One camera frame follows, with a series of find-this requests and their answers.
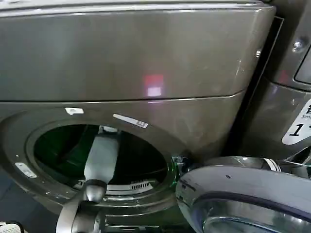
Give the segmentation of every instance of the number 1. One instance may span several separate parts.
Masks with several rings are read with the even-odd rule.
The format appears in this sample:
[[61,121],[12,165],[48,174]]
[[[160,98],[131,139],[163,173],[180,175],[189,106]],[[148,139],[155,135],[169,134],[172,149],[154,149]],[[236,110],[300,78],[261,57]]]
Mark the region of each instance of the number 1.
[[298,132],[301,130],[303,124],[298,124],[298,129],[295,131],[295,133],[291,133],[290,136],[299,136]]

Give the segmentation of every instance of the open washer door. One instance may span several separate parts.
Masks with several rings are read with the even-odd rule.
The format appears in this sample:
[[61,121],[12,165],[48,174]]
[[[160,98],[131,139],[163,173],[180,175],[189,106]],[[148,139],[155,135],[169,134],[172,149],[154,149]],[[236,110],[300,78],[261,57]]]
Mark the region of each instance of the open washer door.
[[223,157],[185,174],[176,197],[197,233],[311,232],[311,166]]

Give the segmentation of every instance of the gray washing machine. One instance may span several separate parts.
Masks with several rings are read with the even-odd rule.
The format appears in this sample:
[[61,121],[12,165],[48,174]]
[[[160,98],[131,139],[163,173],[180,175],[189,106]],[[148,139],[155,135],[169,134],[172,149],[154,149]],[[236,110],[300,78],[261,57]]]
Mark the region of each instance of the gray washing machine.
[[235,138],[237,154],[304,162],[310,152],[308,1],[274,1],[284,18],[267,67]]
[[275,8],[260,1],[0,2],[1,167],[59,213],[99,132],[121,135],[110,226],[184,223],[185,163],[217,157]]

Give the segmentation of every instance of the white sticker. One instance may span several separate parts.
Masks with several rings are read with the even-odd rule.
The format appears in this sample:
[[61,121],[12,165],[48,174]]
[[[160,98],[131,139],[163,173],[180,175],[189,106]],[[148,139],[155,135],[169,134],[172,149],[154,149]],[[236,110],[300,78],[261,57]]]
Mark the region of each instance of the white sticker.
[[311,100],[309,100],[282,138],[285,145],[293,145],[311,136]]
[[29,178],[37,178],[37,175],[24,163],[15,163],[15,166]]
[[65,108],[65,110],[69,115],[84,113],[82,108]]
[[148,126],[148,124],[145,123],[145,122],[142,122],[142,121],[139,121],[139,120],[127,117],[127,116],[122,116],[122,115],[119,115],[119,114],[114,114],[113,117],[115,117],[115,118],[117,118],[119,120],[126,121],[127,123],[131,123],[133,125],[137,125],[137,126],[142,127],[144,129],[146,129],[147,126]]

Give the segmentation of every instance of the floor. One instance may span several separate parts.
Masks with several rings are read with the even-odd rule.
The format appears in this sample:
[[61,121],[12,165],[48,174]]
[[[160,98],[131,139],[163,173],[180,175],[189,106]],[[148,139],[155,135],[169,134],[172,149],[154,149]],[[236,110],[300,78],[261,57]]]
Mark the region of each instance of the floor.
[[55,233],[57,219],[0,170],[0,221],[19,221],[28,233]]

